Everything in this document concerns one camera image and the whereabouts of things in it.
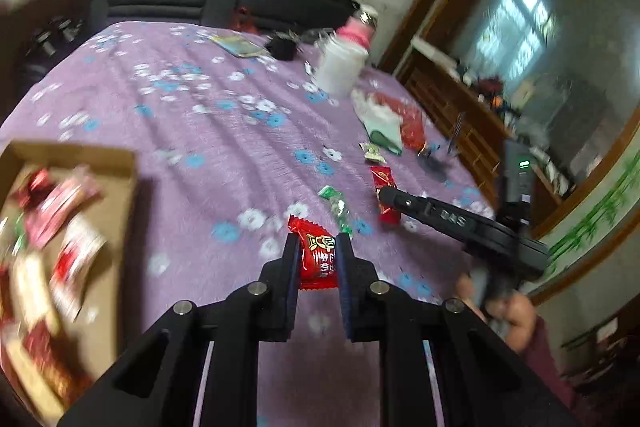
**silver bolt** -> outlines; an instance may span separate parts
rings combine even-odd
[[[384,281],[372,282],[369,289],[376,295],[384,295],[389,291],[389,285]]]
[[[267,285],[264,282],[254,281],[246,287],[251,295],[262,295],[267,291]]]
[[[447,299],[444,307],[451,313],[462,313],[465,310],[465,303],[460,299]]]
[[[189,301],[177,301],[174,304],[174,312],[178,315],[186,315],[193,309],[193,304]]]

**white and red snack packet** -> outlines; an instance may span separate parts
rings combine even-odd
[[[27,214],[25,228],[30,245],[41,250],[58,233],[66,218],[81,203],[100,193],[86,166],[76,167],[57,185],[33,212]]]
[[[78,214],[66,227],[62,250],[53,268],[49,289],[60,314],[76,320],[84,298],[84,284],[95,256],[106,240]]]

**black leather seat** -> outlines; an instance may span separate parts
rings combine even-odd
[[[92,0],[86,31],[91,35],[121,21],[194,23],[226,28],[245,7],[262,32],[339,28],[357,8],[352,0]]]

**maroon sleeve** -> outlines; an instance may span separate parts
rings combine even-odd
[[[546,324],[541,317],[538,317],[536,329],[529,345],[522,352],[522,358],[562,403],[575,414],[584,427],[596,425],[596,418],[588,404],[576,394],[568,383],[560,378],[549,349]]]

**human hand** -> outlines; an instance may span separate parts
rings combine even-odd
[[[473,302],[476,288],[467,274],[462,274],[456,282],[456,297],[462,300],[484,322],[487,318]],[[516,353],[521,353],[529,345],[536,330],[538,314],[528,297],[514,292],[509,299],[497,299],[486,304],[486,310],[494,319],[504,320],[510,328],[504,342]]]

